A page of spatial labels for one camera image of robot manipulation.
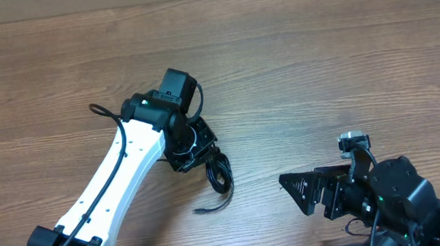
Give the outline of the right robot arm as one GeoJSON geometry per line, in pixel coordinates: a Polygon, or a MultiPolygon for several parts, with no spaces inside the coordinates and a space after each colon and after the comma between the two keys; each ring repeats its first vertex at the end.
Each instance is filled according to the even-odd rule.
{"type": "Polygon", "coordinates": [[[440,199],[404,156],[358,174],[349,165],[279,176],[304,215],[323,204],[334,220],[349,214],[371,232],[364,246],[440,246],[440,199]]]}

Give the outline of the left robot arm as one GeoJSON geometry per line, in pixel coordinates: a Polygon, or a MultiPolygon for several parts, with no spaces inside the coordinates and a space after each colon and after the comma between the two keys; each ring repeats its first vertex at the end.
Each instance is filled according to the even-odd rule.
{"type": "Polygon", "coordinates": [[[203,165],[212,188],[231,198],[229,160],[201,115],[187,115],[202,90],[189,73],[169,68],[159,89],[126,99],[118,114],[92,103],[93,113],[116,122],[113,143],[72,208],[53,229],[35,227],[26,246],[116,246],[125,215],[158,161],[179,174],[203,165]]]}

